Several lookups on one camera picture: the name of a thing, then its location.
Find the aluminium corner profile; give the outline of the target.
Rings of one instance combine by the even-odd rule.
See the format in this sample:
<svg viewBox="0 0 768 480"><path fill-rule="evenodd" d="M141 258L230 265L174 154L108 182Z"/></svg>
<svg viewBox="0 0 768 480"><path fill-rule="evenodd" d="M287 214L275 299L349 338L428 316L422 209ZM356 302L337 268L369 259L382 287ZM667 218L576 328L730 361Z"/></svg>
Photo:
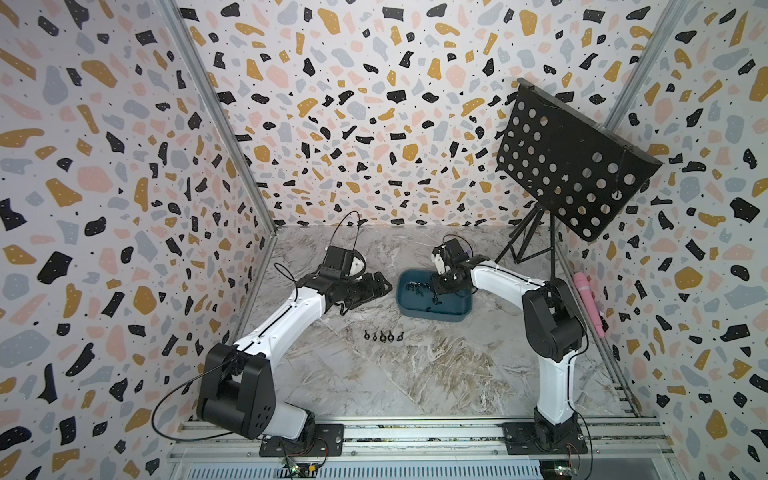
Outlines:
<svg viewBox="0 0 768 480"><path fill-rule="evenodd" d="M668 40L672 37L675 27L681 21L690 4L689 0L669 1L659 17L651 38L636 67L632 71L628 83L623 87L617 97L616 103L610 110L603 127L606 130L617 132L623 119L635 103L643 85L655 64L662 54Z"/></svg>
<svg viewBox="0 0 768 480"><path fill-rule="evenodd" d="M199 90L202 103L210 114L212 122L217 128L221 139L234 162L236 170L242 178L244 187L254 204L260 224L267 230L270 237L275 236L277 233L275 223L269 215L269 210L264 198L253 178L252 172L231 125L226 118L222 103L218 99L217 92L208 79L205 65L199 52L195 48L191 34L186 28L177 2L172 0L157 0L155 4L158 8L158 14L162 17L169 29L171 38L179 48L180 56L188 66L190 78Z"/></svg>

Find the black music stand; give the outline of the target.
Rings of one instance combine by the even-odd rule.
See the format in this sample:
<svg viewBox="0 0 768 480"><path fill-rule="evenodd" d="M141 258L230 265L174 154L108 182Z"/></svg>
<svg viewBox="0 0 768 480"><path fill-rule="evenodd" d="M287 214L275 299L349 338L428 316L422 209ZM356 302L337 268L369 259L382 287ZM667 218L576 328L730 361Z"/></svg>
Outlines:
<svg viewBox="0 0 768 480"><path fill-rule="evenodd" d="M533 83L519 79L497 153L497 171L533 205L502 256L532 259L527 248L543 218L584 241L596 240L662 163Z"/></svg>

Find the pink cylindrical bottle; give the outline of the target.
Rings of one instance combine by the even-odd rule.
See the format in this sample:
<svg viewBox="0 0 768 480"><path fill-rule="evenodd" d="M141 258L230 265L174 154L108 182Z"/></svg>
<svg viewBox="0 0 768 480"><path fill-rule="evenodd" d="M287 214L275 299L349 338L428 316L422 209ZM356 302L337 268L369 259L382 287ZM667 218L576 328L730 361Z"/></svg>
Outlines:
<svg viewBox="0 0 768 480"><path fill-rule="evenodd" d="M587 276L582 272L576 272L573 275L573 281L586 309L588 319L592 323L597 336L600 339L604 339L605 331L602 326L602 317L592 295Z"/></svg>

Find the aluminium corner profile left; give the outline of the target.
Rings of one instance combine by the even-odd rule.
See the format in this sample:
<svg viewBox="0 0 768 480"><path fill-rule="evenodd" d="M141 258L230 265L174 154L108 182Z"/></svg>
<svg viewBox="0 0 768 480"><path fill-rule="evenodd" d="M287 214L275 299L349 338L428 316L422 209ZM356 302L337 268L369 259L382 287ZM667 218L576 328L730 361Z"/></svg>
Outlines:
<svg viewBox="0 0 768 480"><path fill-rule="evenodd" d="M231 125L226 118L222 103L218 99L217 92L208 79L205 65L199 52L195 48L191 34L186 28L177 2L172 0L157 0L155 4L158 8L158 14L162 17L169 29L171 38L179 48L180 56L188 66L190 78L199 90L202 103L210 114L212 122L217 128L221 139L234 162L236 170L242 178L244 187L254 204L260 224L267 230L270 237L275 236L277 233L275 223L269 215L269 210L264 198L253 178L252 172Z"/></svg>

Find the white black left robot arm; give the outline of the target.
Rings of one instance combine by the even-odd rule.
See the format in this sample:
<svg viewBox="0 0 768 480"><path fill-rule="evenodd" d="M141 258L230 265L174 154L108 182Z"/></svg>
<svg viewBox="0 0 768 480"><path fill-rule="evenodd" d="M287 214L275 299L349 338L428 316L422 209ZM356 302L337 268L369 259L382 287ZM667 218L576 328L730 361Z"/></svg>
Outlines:
<svg viewBox="0 0 768 480"><path fill-rule="evenodd" d="M273 370L315 321L337 306L342 315L392 291L380 272L367 270L356 250L330 246L321 264L295 280L294 293L261 325L232 345L207 353L197 417L247 439L313 441L314 414L280 402Z"/></svg>

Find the aluminium corner profile right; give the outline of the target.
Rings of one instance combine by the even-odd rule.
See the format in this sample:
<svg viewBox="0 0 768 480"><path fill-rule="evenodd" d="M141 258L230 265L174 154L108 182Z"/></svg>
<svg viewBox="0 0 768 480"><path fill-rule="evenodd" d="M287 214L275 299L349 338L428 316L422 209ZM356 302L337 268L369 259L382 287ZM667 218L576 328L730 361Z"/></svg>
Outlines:
<svg viewBox="0 0 768 480"><path fill-rule="evenodd" d="M623 87L617 97L616 103L610 110L603 127L606 130L617 132L623 119L635 103L643 85L655 64L662 54L668 40L672 37L675 27L681 21L690 4L689 0L669 1L659 17L651 38L636 67L632 71L628 83Z"/></svg>

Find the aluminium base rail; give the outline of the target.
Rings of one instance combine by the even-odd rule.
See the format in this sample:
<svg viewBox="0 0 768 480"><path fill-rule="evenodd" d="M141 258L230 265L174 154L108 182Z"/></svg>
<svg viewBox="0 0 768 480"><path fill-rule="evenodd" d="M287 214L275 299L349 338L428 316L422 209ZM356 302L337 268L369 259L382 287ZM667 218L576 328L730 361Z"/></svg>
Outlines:
<svg viewBox="0 0 768 480"><path fill-rule="evenodd" d="M223 436L193 421L174 446L172 479L682 479L658 421L592 417L560 444L523 418L321 419L307 451Z"/></svg>

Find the teal plastic storage box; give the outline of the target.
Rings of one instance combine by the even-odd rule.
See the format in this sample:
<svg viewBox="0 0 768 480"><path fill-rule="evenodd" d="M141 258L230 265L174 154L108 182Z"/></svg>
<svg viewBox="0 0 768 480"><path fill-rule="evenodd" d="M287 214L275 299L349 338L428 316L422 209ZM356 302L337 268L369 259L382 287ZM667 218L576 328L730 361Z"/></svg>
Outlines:
<svg viewBox="0 0 768 480"><path fill-rule="evenodd" d="M473 293L436 294L432 289L432 272L425 269L405 270L398 279L396 303L402 315L410 318L458 323L473 308Z"/></svg>

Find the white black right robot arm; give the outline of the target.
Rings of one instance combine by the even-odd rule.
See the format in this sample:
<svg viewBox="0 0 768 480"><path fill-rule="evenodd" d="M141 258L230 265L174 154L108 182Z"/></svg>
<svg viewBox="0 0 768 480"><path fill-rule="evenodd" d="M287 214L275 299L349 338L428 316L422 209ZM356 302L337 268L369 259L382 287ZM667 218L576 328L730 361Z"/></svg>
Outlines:
<svg viewBox="0 0 768 480"><path fill-rule="evenodd" d="M451 238L432 250L438 295L466 289L483 290L506 300L523 313L525 338L538 356L539 394L533 422L523 426L521 440L510 435L512 448L542 453L587 452L586 432L571 402L572 361L582 349L585 326L568 284L560 278L535 279L508 270L484 255L471 257Z"/></svg>

